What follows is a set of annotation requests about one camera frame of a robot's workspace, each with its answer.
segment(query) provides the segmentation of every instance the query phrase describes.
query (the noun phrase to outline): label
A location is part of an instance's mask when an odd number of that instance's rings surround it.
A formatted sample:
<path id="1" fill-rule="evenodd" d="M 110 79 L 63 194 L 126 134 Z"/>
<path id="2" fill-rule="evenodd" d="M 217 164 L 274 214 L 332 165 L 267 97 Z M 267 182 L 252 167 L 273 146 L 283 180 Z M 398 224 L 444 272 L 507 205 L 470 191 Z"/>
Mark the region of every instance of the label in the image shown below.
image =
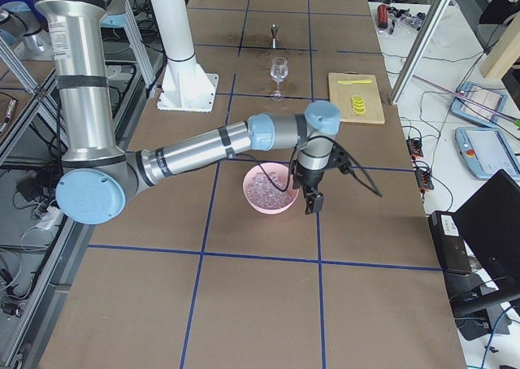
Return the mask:
<path id="1" fill-rule="evenodd" d="M 455 222 L 452 219 L 452 216 L 442 215 L 440 216 L 440 220 L 442 221 L 442 229 L 444 231 L 444 235 L 447 237 L 458 237 L 458 229 L 455 225 Z"/>
<path id="2" fill-rule="evenodd" d="M 68 36 L 67 23 L 61 21 L 49 24 L 49 33 L 54 60 L 69 59 L 71 57 L 71 42 Z"/>

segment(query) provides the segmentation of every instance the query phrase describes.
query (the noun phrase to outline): black monitor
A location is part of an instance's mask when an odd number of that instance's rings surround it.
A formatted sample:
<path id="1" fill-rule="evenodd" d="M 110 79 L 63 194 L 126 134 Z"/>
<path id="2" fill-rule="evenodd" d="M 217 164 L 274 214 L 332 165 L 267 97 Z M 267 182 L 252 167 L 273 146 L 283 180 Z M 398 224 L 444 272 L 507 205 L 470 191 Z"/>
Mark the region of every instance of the black monitor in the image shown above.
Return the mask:
<path id="1" fill-rule="evenodd" d="M 520 187 L 499 170 L 453 215 L 458 231 L 499 290 L 452 303 L 462 317 L 502 302 L 520 312 Z"/>

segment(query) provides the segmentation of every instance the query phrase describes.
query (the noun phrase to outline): bowl of ice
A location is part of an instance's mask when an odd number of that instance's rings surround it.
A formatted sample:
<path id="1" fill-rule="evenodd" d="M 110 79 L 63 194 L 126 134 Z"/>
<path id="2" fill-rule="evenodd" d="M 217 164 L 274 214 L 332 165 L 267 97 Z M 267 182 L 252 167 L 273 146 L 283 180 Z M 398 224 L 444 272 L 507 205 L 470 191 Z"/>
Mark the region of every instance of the bowl of ice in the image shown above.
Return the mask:
<path id="1" fill-rule="evenodd" d="M 293 189 L 291 177 L 287 191 L 279 191 L 262 171 L 265 170 L 279 189 L 284 189 L 288 179 L 288 167 L 279 163 L 262 163 L 253 167 L 244 177 L 242 189 L 248 203 L 266 215 L 286 211 L 297 199 L 299 190 Z"/>

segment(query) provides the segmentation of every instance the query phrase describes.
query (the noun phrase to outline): white pole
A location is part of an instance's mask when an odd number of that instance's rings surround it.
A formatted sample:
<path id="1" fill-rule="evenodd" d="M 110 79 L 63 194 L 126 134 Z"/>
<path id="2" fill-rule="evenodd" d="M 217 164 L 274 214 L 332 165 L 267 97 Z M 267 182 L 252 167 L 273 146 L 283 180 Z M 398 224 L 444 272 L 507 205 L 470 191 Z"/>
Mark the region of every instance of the white pole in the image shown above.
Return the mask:
<path id="1" fill-rule="evenodd" d="M 211 111 L 218 76 L 197 64 L 184 0 L 151 0 L 168 57 L 159 109 Z"/>

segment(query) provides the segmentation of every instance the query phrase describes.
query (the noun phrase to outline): glass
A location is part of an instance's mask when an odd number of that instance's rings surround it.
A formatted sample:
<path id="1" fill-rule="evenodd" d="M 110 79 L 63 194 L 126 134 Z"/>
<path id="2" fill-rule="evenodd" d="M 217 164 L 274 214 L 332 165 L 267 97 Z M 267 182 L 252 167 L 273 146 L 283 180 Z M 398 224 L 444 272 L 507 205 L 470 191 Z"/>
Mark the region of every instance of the glass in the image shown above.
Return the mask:
<path id="1" fill-rule="evenodd" d="M 287 59 L 286 58 L 274 58 L 271 65 L 271 78 L 276 82 L 276 90 L 271 94 L 273 101 L 281 101 L 284 99 L 284 95 L 280 90 L 280 83 L 282 83 L 289 73 Z"/>

